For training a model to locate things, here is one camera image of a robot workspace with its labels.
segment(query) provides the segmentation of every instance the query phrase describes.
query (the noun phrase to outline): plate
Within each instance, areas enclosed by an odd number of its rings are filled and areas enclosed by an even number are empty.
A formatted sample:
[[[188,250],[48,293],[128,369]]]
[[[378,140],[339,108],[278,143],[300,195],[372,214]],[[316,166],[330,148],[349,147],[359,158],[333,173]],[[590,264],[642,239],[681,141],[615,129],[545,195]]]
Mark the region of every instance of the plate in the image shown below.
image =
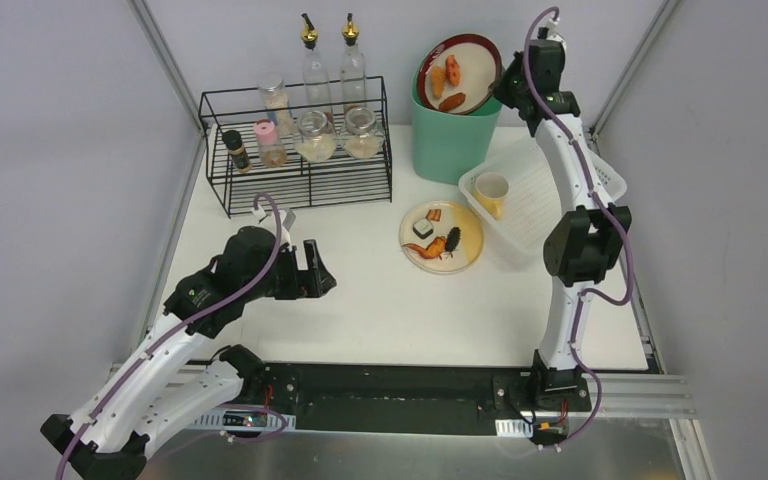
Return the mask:
[[[429,210],[440,209],[440,220],[432,221],[434,232],[422,239],[413,231],[413,224],[425,218]],[[442,252],[434,258],[423,258],[416,250],[404,245],[413,244],[426,252],[435,241],[445,242],[453,228],[459,228],[460,241],[451,254]],[[402,220],[399,229],[399,245],[402,250],[419,268],[440,274],[457,273],[465,270],[478,260],[484,248],[484,229],[481,220],[469,208],[455,202],[437,201],[417,206]]]
[[[461,82],[457,87],[446,82],[443,95],[435,99],[431,93],[431,68],[445,68],[446,57],[449,55],[454,55],[461,66]],[[425,57],[417,75],[416,91],[422,104],[434,110],[449,96],[465,93],[464,103],[448,112],[464,115],[474,112],[490,99],[490,85],[501,75],[502,56],[496,45],[481,35],[464,33],[446,39]]]

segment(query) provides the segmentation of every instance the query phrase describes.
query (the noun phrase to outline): wire rack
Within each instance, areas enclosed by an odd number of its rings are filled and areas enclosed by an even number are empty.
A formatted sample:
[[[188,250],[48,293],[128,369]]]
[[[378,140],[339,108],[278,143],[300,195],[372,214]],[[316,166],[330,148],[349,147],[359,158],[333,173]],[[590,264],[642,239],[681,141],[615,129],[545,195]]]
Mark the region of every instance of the wire rack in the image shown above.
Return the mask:
[[[330,82],[331,98],[339,90],[339,80]],[[287,162],[277,168],[265,167],[259,161],[253,126],[267,112],[289,110],[291,115],[330,106],[334,113],[334,128],[343,125],[343,108],[349,103],[306,104],[304,84],[286,86],[289,108],[266,110],[256,87],[232,90],[214,90],[201,94],[199,118],[207,147],[205,175],[216,198],[228,217],[251,212],[254,197],[269,193],[282,207],[308,208],[327,205],[393,200],[393,155],[390,145],[390,126],[387,117],[387,91],[384,78],[367,77],[367,92],[380,92],[377,98],[367,98],[366,107],[375,112],[384,129],[381,151],[371,159],[357,160],[342,147],[325,161],[310,163],[296,152],[291,137],[281,141],[287,150]],[[231,162],[222,142],[222,132],[233,129],[240,132],[252,169],[240,174]]]

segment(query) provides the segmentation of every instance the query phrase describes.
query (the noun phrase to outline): white wall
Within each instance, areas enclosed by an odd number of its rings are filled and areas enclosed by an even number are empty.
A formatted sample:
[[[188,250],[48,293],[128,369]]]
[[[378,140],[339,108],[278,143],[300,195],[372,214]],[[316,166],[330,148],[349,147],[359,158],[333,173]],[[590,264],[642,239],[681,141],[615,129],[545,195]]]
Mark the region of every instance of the white wall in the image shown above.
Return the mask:
[[[684,2],[600,144],[719,478],[768,478],[768,2]]]
[[[551,3],[521,0],[150,0],[152,12],[194,95],[205,90],[253,87],[267,71],[301,81],[304,46],[299,33],[307,12],[331,79],[339,78],[340,29],[352,12],[367,74],[387,82],[392,123],[409,123],[411,83],[423,57],[459,33],[486,36],[507,67],[522,50],[534,17]],[[576,93],[592,122],[619,79],[661,0],[563,0],[560,32],[569,41],[562,86]],[[522,125],[505,109],[502,124]]]
[[[0,2],[0,480],[127,356],[196,142],[125,2]]]

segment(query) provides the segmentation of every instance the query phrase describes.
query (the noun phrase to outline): white and yellow cup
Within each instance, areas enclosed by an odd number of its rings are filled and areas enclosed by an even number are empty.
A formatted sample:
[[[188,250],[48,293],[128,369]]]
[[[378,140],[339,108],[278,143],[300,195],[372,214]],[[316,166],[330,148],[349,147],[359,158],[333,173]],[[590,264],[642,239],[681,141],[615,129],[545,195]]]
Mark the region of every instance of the white and yellow cup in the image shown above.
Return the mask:
[[[508,195],[508,181],[496,172],[484,172],[475,179],[473,196],[487,213],[496,220],[505,215],[505,197]]]

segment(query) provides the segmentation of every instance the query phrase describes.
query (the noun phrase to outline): pink lid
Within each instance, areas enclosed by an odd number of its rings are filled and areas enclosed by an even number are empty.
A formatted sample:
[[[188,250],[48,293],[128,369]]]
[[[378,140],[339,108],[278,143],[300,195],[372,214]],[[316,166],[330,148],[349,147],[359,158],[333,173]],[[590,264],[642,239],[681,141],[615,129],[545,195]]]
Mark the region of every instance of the pink lid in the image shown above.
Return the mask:
[[[272,120],[260,120],[254,124],[254,136],[261,145],[272,145],[278,141],[278,130]]]

